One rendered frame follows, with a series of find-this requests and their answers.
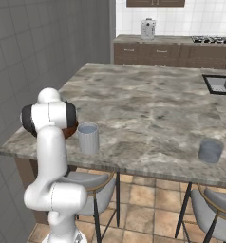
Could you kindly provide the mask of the brown base cupboard run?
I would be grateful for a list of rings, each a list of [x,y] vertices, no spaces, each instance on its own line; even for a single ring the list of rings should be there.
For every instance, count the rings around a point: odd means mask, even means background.
[[[119,35],[114,40],[114,63],[226,69],[226,44],[194,43],[192,36]]]

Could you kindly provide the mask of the black kitchen sink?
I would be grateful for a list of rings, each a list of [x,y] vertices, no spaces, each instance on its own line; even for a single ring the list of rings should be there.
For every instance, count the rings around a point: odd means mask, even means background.
[[[226,95],[226,75],[202,75],[211,94]]]

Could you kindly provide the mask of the brown ice bowl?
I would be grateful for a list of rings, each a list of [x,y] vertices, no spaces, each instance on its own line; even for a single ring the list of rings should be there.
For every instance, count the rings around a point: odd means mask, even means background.
[[[69,125],[67,128],[63,129],[64,137],[67,140],[69,137],[71,137],[76,131],[78,127],[78,122],[74,122],[73,125]]]

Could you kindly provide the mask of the short grey water glass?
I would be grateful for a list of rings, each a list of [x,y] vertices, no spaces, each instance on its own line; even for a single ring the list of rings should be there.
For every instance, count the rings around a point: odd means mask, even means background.
[[[203,140],[200,143],[198,158],[206,163],[217,163],[224,145],[219,140]]]

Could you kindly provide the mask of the marble kitchen island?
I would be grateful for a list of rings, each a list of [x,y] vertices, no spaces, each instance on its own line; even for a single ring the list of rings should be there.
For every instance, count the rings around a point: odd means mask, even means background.
[[[209,93],[196,68],[91,64],[61,88],[80,122],[95,122],[100,151],[66,142],[69,164],[121,174],[226,188],[226,96]],[[203,140],[224,148],[217,163],[198,158]]]

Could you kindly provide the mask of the tall grey water glass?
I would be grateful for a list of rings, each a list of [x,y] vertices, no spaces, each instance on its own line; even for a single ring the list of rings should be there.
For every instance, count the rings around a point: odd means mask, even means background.
[[[99,151],[99,127],[94,122],[83,122],[77,129],[79,147],[84,154],[92,155]]]

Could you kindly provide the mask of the grey padded stool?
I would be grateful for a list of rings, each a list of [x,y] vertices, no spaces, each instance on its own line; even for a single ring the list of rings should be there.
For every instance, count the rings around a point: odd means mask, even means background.
[[[79,218],[80,215],[92,215],[94,217],[97,243],[102,243],[113,217],[116,217],[117,225],[120,225],[120,174],[117,174],[117,177],[114,178],[114,172],[110,175],[69,172],[65,179],[69,182],[83,185],[87,189],[86,205],[75,215],[75,217]],[[116,208],[114,209],[104,232],[101,233],[99,216],[107,209],[113,192],[116,192]]]
[[[197,187],[193,190],[192,183],[188,183],[175,236],[179,235],[180,226],[183,226],[187,241],[191,243],[185,226],[187,220],[184,219],[188,200],[191,200],[196,224],[205,233],[203,243],[210,243],[212,237],[226,243],[226,194],[208,188],[202,190],[199,184]]]

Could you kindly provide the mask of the brown wall cupboard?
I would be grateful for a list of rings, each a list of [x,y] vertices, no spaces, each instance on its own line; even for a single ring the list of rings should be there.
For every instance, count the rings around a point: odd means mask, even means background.
[[[127,7],[139,8],[182,8],[185,0],[126,0]]]

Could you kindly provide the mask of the black gas hob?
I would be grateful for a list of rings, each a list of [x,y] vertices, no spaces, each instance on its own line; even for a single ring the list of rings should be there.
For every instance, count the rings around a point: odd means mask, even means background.
[[[203,44],[226,44],[226,37],[222,36],[192,36],[194,43]]]

